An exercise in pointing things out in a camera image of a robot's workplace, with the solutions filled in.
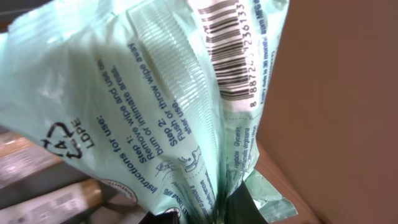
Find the wipe package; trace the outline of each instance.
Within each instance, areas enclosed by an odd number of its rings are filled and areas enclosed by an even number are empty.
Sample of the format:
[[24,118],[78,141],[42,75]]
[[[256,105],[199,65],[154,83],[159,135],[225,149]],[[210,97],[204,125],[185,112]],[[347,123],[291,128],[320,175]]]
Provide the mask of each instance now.
[[258,158],[287,5],[50,2],[0,35],[0,124],[155,215],[221,223]]

